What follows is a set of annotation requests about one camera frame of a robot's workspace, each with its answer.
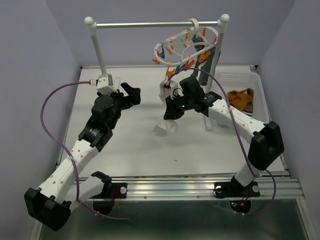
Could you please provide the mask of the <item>white clip hanger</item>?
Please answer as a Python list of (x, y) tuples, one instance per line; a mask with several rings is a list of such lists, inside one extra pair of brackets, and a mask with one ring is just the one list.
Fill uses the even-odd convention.
[(165, 66), (164, 79), (167, 81), (174, 73), (203, 64), (214, 55), (220, 31), (212, 26), (201, 26), (191, 18), (191, 26), (171, 37), (158, 42), (152, 61)]

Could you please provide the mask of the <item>grey sock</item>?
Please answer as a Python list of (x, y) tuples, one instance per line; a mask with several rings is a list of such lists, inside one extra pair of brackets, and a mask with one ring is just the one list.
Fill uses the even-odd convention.
[[(201, 69), (201, 70), (204, 70), (205, 72), (209, 73), (210, 72), (210, 69), (211, 69), (211, 65), (212, 65), (212, 62), (213, 62), (213, 57), (214, 57), (214, 54), (215, 54), (215, 49), (216, 47), (214, 46), (213, 48), (211, 48), (209, 50), (210, 52), (210, 55), (203, 61), (203, 62), (200, 62), (200, 55), (197, 57), (197, 61), (195, 63), (195, 68), (197, 69)], [(202, 71), (200, 72), (200, 76), (198, 77), (198, 73), (199, 71), (198, 70), (193, 70), (193, 73), (190, 75), (191, 77), (194, 77), (194, 78), (197, 78), (198, 79), (198, 82), (201, 86), (206, 86), (207, 83), (208, 83), (208, 79), (209, 77), (203, 73)]]

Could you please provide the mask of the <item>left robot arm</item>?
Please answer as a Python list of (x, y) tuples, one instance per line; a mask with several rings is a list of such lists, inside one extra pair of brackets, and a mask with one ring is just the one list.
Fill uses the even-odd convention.
[(46, 181), (36, 189), (29, 188), (24, 194), (28, 214), (53, 231), (60, 230), (68, 221), (71, 213), (83, 206), (88, 208), (86, 201), (97, 197), (110, 199), (125, 198), (121, 188), (124, 183), (112, 183), (112, 178), (101, 171), (80, 182), (79, 174), (93, 160), (113, 136), (123, 110), (130, 109), (141, 103), (141, 89), (121, 83), (124, 92), (118, 89), (111, 93), (97, 90), (98, 97), (91, 109), (91, 116), (84, 129), (78, 135), (71, 150), (61, 142), (58, 144), (67, 153)]

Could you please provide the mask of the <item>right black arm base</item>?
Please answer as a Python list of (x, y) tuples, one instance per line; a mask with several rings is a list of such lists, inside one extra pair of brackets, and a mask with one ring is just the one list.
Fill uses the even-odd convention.
[(250, 182), (247, 186), (242, 186), (235, 177), (232, 177), (229, 181), (215, 182), (213, 194), (218, 199), (259, 197), (260, 190), (256, 181)]

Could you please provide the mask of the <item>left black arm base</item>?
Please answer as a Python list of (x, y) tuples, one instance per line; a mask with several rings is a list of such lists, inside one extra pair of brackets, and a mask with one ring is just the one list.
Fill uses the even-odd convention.
[(96, 171), (80, 184), (80, 193), (83, 199), (126, 199), (128, 184), (116, 182), (101, 171)]

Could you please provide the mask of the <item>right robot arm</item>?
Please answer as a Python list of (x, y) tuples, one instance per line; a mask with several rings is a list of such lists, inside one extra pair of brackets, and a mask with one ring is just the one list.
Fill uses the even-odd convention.
[(173, 90), (164, 99), (164, 120), (177, 120), (186, 111), (194, 110), (232, 127), (239, 140), (245, 139), (249, 143), (249, 150), (244, 153), (246, 163), (230, 182), (231, 192), (242, 195), (248, 185), (284, 152), (280, 126), (274, 121), (265, 123), (246, 115), (213, 91), (204, 92), (195, 77), (181, 80), (180, 87), (182, 94)]

